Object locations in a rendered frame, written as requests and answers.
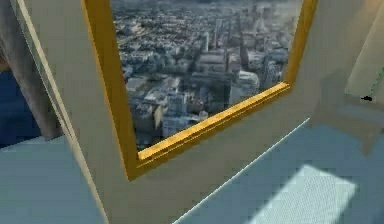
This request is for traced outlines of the yellow framed window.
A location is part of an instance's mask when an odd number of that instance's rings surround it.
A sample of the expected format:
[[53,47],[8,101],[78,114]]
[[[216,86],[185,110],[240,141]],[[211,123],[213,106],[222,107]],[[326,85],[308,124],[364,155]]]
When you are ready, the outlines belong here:
[[82,0],[125,178],[290,91],[317,3]]

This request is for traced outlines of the pale room door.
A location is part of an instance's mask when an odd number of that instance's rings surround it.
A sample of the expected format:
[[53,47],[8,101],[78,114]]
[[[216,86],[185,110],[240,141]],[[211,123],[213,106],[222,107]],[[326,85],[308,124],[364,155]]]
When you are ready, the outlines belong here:
[[380,0],[372,26],[346,86],[353,96],[372,98],[384,105],[384,0]]

